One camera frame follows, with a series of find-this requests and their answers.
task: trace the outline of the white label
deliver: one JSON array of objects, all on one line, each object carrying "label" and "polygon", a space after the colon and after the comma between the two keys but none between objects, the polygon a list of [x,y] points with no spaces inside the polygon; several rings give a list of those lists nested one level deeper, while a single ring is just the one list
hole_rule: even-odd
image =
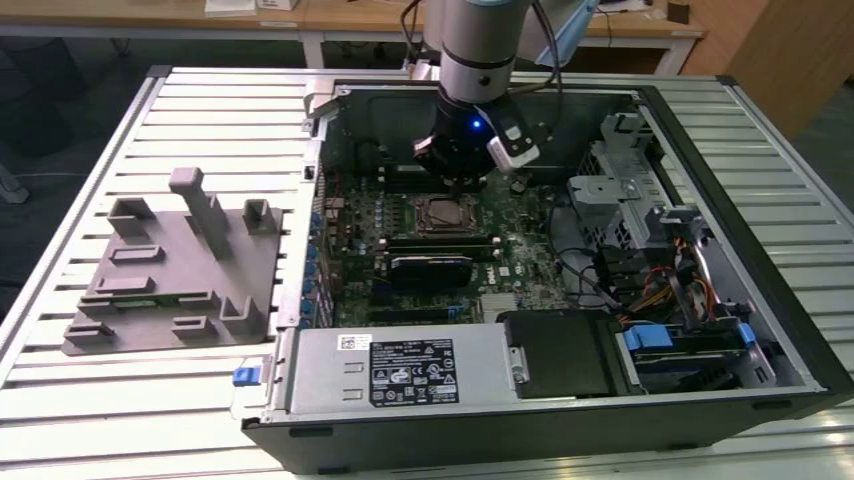
[{"label": "white label", "polygon": [[370,333],[360,334],[360,335],[339,335],[338,349],[339,350],[370,350],[372,339],[374,339],[374,336]]},{"label": "white label", "polygon": [[262,27],[276,27],[276,28],[296,28],[296,24],[294,22],[259,22]]}]

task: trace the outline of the power supply label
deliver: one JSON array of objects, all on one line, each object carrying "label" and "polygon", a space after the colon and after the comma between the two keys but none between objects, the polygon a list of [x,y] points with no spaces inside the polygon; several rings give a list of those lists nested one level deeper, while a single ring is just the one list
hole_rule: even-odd
[{"label": "power supply label", "polygon": [[371,343],[371,404],[405,407],[459,403],[454,342]]}]

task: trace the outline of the sticker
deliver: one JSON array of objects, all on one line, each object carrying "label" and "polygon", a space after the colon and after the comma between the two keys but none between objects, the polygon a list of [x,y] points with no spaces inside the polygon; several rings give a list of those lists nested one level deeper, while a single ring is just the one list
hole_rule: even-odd
[{"label": "sticker", "polygon": [[259,24],[262,27],[296,28],[296,24],[294,22],[259,22]]},{"label": "sticker", "polygon": [[359,335],[339,335],[338,336],[338,349],[339,350],[370,350],[371,339],[374,336],[368,334]]},{"label": "sticker", "polygon": [[458,384],[451,339],[371,343],[375,407],[459,403]]}]

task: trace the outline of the blue tab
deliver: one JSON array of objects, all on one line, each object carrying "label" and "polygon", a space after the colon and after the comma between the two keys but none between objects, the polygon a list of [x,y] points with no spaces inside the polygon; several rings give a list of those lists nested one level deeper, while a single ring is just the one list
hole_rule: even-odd
[{"label": "blue tab", "polygon": [[630,351],[639,348],[673,347],[667,327],[663,325],[635,325],[623,332],[623,338]]},{"label": "blue tab", "polygon": [[746,346],[753,346],[757,343],[757,334],[753,332],[753,328],[746,323],[738,324],[738,333],[742,336]]},{"label": "blue tab", "polygon": [[262,384],[262,367],[240,367],[231,377],[231,384],[235,387],[248,387]]}]

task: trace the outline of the aluminum extrusion table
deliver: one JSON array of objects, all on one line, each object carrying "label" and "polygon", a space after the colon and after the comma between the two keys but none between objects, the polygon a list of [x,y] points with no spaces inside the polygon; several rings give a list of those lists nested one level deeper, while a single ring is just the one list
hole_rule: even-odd
[{"label": "aluminum extrusion table", "polygon": [[[263,197],[288,211],[286,228],[299,223],[311,197],[299,179],[319,147],[303,130],[315,86],[405,77],[398,71],[154,72],[0,327],[4,479],[292,478],[240,433],[239,419],[260,410],[264,387],[236,390],[231,384],[235,368],[258,363],[272,343],[88,357],[67,357],[59,347],[112,232],[106,212],[114,200],[142,195],[154,209],[179,208],[182,200],[167,189],[170,172],[199,166],[204,189],[219,194],[223,207]],[[714,78],[567,77],[567,83],[591,84],[641,79],[661,89],[837,355],[854,369],[854,217],[741,89]],[[679,187],[673,170],[671,175]],[[288,253],[300,248],[304,239],[284,235],[278,278],[288,276]],[[287,292],[275,285],[274,305],[282,298]],[[850,478],[853,444],[854,410],[846,404],[803,420],[762,425],[707,449],[355,476]]]}]

